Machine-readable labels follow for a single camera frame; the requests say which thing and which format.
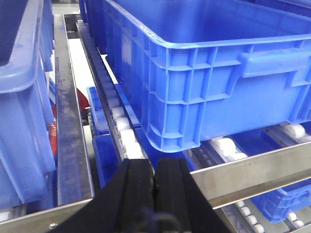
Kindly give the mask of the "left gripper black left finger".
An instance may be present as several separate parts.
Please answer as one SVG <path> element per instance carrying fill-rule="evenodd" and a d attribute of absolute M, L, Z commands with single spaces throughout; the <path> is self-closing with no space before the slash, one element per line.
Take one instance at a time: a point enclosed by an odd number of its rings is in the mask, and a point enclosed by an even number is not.
<path fill-rule="evenodd" d="M 153 169 L 146 159 L 125 159 L 86 206 L 53 233 L 147 233 L 154 210 Z"/>

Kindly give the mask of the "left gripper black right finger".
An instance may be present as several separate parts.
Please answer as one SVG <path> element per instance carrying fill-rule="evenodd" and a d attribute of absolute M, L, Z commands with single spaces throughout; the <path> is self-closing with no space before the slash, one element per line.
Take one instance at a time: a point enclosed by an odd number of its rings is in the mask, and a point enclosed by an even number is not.
<path fill-rule="evenodd" d="M 160 159 L 155 171 L 155 209 L 168 214 L 161 233 L 229 233 L 197 187 L 185 159 Z"/>

